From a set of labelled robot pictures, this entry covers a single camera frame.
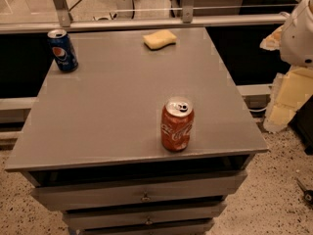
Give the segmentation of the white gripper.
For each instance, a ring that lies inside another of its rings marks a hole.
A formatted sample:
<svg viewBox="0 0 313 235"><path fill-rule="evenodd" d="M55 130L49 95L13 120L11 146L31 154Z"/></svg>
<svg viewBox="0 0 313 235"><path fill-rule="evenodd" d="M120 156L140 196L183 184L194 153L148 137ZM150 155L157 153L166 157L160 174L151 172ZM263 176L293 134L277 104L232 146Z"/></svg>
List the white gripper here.
<svg viewBox="0 0 313 235"><path fill-rule="evenodd" d="M280 132L313 95L313 0L301 0L283 26L263 38L259 47L280 49L281 59L291 66L273 80L263 127Z"/></svg>

